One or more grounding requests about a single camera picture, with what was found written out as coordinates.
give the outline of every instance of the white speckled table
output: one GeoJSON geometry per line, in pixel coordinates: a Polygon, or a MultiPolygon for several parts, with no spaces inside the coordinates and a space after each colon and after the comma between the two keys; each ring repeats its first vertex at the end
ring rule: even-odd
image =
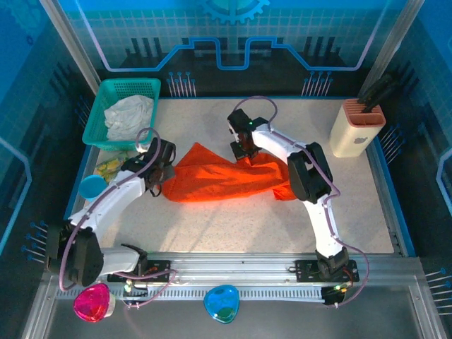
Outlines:
{"type": "MultiPolygon", "coordinates": [[[[177,146],[175,164],[199,142],[234,161],[227,115],[239,100],[161,100],[155,128],[177,146]]],[[[275,100],[273,122],[283,133],[323,147],[342,196],[333,201],[340,236],[368,253],[392,253],[367,156],[339,159],[328,144],[342,100],[275,100]]],[[[243,104],[253,119],[269,118],[264,100],[243,104]]],[[[112,154],[100,152],[98,162],[112,154]]],[[[148,251],[314,252],[315,238],[300,201],[276,201],[271,192],[212,203],[173,203],[145,194],[134,201],[101,239],[103,247],[127,242],[148,251]]]]}

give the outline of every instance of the gear logo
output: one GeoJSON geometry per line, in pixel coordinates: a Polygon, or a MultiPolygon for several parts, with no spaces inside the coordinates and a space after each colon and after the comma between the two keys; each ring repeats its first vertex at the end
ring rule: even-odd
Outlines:
{"type": "Polygon", "coordinates": [[[262,8],[269,5],[269,0],[199,0],[204,13],[210,14],[212,20],[219,19],[221,23],[237,21],[245,23],[253,20],[254,15],[262,13],[262,8]]]}

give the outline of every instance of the wire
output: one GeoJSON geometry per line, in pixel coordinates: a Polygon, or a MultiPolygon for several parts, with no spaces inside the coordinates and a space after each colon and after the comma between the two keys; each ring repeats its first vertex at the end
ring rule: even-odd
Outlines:
{"type": "Polygon", "coordinates": [[[352,285],[350,286],[350,288],[353,287],[353,275],[349,272],[349,270],[348,270],[346,267],[343,267],[342,270],[343,270],[344,273],[345,273],[346,275],[348,275],[348,277],[350,278],[350,282],[352,283],[352,285]]]}
{"type": "Polygon", "coordinates": [[[158,277],[160,275],[165,275],[165,274],[168,274],[168,273],[173,273],[172,277],[168,280],[166,285],[163,286],[160,291],[155,293],[155,295],[152,298],[150,298],[149,300],[146,300],[144,302],[139,302],[137,304],[127,304],[126,302],[124,302],[124,300],[123,300],[123,303],[125,303],[128,307],[133,307],[135,309],[138,309],[138,308],[140,308],[142,306],[145,306],[145,305],[149,304],[150,302],[152,302],[155,299],[157,299],[171,285],[173,280],[176,278],[177,271],[176,270],[164,270],[162,272],[157,272],[157,273],[153,273],[153,274],[147,274],[147,275],[143,275],[141,277],[138,277],[137,275],[130,275],[130,274],[125,274],[125,273],[120,273],[120,272],[115,273],[115,275],[118,275],[120,277],[127,278],[127,279],[132,279],[132,280],[145,280],[145,279],[149,279],[149,278],[155,278],[155,277],[158,277]]]}
{"type": "Polygon", "coordinates": [[[66,270],[66,264],[67,264],[67,260],[68,260],[68,255],[69,255],[69,250],[71,249],[71,246],[73,244],[73,241],[75,240],[78,231],[80,230],[80,228],[82,227],[83,223],[88,220],[90,218],[91,213],[94,211],[94,209],[101,203],[101,201],[103,201],[110,193],[112,193],[114,190],[119,189],[119,187],[123,184],[125,184],[127,181],[136,178],[138,175],[140,175],[141,173],[143,173],[144,171],[146,171],[153,163],[154,161],[157,159],[159,153],[160,153],[160,146],[162,144],[162,141],[160,139],[160,135],[159,133],[151,128],[145,128],[145,129],[141,129],[135,139],[135,144],[138,144],[138,141],[140,139],[140,135],[145,132],[145,131],[152,131],[155,133],[155,137],[157,138],[157,150],[154,153],[154,156],[152,157],[152,159],[139,171],[137,171],[136,173],[133,173],[131,175],[129,175],[127,178],[122,179],[120,182],[118,182],[116,185],[114,186],[110,186],[106,191],[104,191],[99,198],[97,198],[93,204],[89,207],[89,209],[86,211],[85,215],[80,219],[80,221],[77,223],[77,225],[75,226],[75,228],[73,229],[71,236],[69,237],[67,243],[66,243],[66,247],[64,248],[64,252],[63,252],[63,257],[61,259],[61,267],[59,269],[59,288],[61,291],[66,292],[68,290],[70,290],[71,288],[73,288],[76,284],[73,283],[72,285],[65,287],[64,286],[64,273],[66,270]]]}
{"type": "Polygon", "coordinates": [[[334,240],[339,244],[342,245],[348,249],[351,249],[353,251],[358,252],[359,254],[362,255],[362,257],[364,258],[364,261],[366,263],[366,275],[362,281],[361,286],[359,286],[358,291],[356,291],[356,293],[353,294],[353,296],[351,296],[349,299],[345,300],[344,302],[341,302],[339,304],[334,305],[336,308],[339,306],[343,306],[348,304],[349,302],[351,302],[352,300],[354,300],[360,293],[361,291],[364,289],[364,287],[366,286],[367,282],[369,281],[369,259],[367,258],[367,255],[360,249],[358,249],[357,247],[354,247],[352,245],[346,244],[345,242],[343,242],[342,240],[338,239],[337,234],[334,232],[333,229],[333,225],[331,223],[330,220],[330,215],[328,212],[328,202],[330,202],[331,199],[333,198],[338,198],[340,196],[340,191],[339,189],[335,186],[335,184],[333,184],[333,182],[328,178],[328,176],[325,174],[325,172],[320,168],[319,164],[317,163],[317,161],[315,161],[314,157],[311,155],[311,153],[303,146],[299,145],[296,141],[292,141],[289,138],[285,137],[284,135],[278,133],[277,131],[275,131],[274,129],[271,128],[270,123],[274,120],[274,118],[276,117],[276,115],[278,114],[278,106],[276,105],[276,103],[271,100],[269,97],[265,97],[263,95],[256,95],[253,97],[248,97],[245,98],[243,100],[241,100],[234,108],[234,111],[244,102],[250,100],[250,99],[264,99],[267,100],[269,102],[271,102],[271,104],[274,106],[275,108],[275,112],[273,113],[272,117],[270,118],[270,120],[268,120],[267,126],[268,126],[268,130],[270,131],[270,133],[272,133],[273,135],[276,135],[278,138],[283,139],[285,142],[289,143],[291,146],[294,146],[296,148],[299,148],[300,150],[303,151],[303,153],[308,157],[309,161],[311,162],[311,164],[314,166],[314,168],[316,169],[316,171],[320,174],[320,176],[322,177],[323,180],[325,180],[325,182],[331,187],[331,190],[334,192],[332,194],[330,194],[328,197],[326,197],[326,199],[323,201],[323,208],[325,210],[325,214],[326,214],[326,222],[328,224],[328,228],[330,231],[330,234],[332,236],[332,238],[334,238],[334,240]]]}
{"type": "Polygon", "coordinates": [[[245,97],[243,100],[240,100],[239,103],[237,105],[235,105],[234,109],[232,111],[237,110],[237,108],[239,108],[239,106],[241,104],[243,104],[244,102],[250,100],[250,99],[262,99],[262,100],[267,100],[268,102],[270,102],[273,107],[275,108],[275,113],[273,113],[273,115],[271,116],[270,120],[268,120],[267,126],[268,126],[268,130],[271,131],[270,129],[270,124],[271,122],[274,120],[274,118],[276,118],[276,115],[278,114],[278,106],[276,105],[276,103],[271,100],[269,97],[266,97],[265,95],[253,95],[252,97],[245,97]]]}

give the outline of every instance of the orange cloth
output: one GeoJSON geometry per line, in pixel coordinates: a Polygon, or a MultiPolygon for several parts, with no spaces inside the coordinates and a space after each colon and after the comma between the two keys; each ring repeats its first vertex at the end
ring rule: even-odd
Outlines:
{"type": "Polygon", "coordinates": [[[287,165],[266,153],[234,164],[195,143],[174,170],[176,176],[163,184],[163,195],[171,201],[243,198],[269,189],[278,200],[295,199],[287,165]]]}

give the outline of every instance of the glass panel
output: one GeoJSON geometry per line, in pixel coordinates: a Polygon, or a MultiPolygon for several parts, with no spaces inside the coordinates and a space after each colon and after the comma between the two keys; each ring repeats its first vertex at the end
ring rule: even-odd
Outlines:
{"type": "Polygon", "coordinates": [[[39,2],[0,1],[0,32],[0,323],[19,338],[46,240],[30,223],[63,218],[93,95],[39,2]]]}
{"type": "Polygon", "coordinates": [[[446,0],[421,8],[388,67],[401,89],[384,102],[380,133],[415,250],[444,267],[452,256],[451,13],[446,0]]]}
{"type": "Polygon", "coordinates": [[[354,95],[404,4],[61,2],[101,78],[157,77],[175,97],[354,95]]]}

